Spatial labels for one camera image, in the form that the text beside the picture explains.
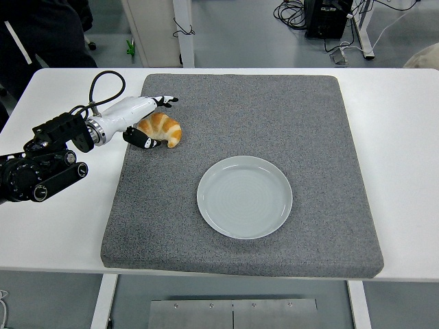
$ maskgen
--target green object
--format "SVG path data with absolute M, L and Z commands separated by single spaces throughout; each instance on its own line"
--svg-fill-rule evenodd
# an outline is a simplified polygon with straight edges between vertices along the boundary
M 129 40 L 127 40 L 126 43 L 128 44 L 128 49 L 126 49 L 126 53 L 128 55 L 134 56 L 134 52 L 136 51 L 136 49 L 134 48 L 134 43 L 131 43 Z

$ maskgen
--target white stripe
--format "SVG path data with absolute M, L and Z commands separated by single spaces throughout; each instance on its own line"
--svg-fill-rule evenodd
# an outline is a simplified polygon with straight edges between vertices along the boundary
M 29 55 L 26 52 L 26 49 L 23 47 L 23 44 L 21 43 L 19 36 L 16 35 L 14 29 L 12 29 L 11 24 L 9 23 L 9 21 L 5 22 L 6 28 L 8 29 L 9 33 L 11 33 L 11 36 L 13 37 L 15 43 L 17 46 L 19 46 L 19 49 L 21 51 L 21 53 L 23 54 L 23 56 L 25 56 L 26 62 L 28 64 L 32 63 L 32 60 L 30 59 Z

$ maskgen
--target white table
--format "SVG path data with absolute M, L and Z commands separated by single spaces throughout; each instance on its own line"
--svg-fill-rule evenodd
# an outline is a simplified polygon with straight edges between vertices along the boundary
M 22 151 L 23 145 L 33 137 L 33 127 L 85 104 L 90 83 L 100 71 L 103 70 L 37 72 L 0 134 L 0 154 Z M 384 268 L 373 280 L 439 281 L 439 72 L 409 69 L 117 71 L 127 80 L 123 96 L 140 95 L 143 80 L 150 73 L 336 76 L 384 257 Z M 103 76 L 96 85 L 95 99 L 114 95 L 119 88 L 117 77 Z M 112 103 L 101 106 L 100 110 Z M 172 274 L 107 269 L 102 265 L 100 247 L 126 143 L 118 134 L 109 144 L 88 154 L 78 151 L 72 143 L 69 147 L 79 161 L 89 166 L 85 179 L 41 204 L 7 202 L 0 206 L 0 269 Z

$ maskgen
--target ceramic plate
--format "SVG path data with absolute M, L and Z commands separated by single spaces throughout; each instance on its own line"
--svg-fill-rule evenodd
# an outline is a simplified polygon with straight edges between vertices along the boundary
M 203 175 L 197 203 L 204 220 L 235 239 L 257 239 L 288 218 L 293 193 L 288 179 L 270 162 L 253 156 L 219 161 Z

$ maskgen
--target metal panel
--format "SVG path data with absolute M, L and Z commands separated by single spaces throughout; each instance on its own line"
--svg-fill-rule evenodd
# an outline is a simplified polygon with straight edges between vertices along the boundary
M 234 329 L 318 329 L 316 300 L 235 300 Z
M 231 329 L 230 300 L 152 301 L 149 329 Z
M 149 329 L 318 329 L 316 300 L 153 301 Z

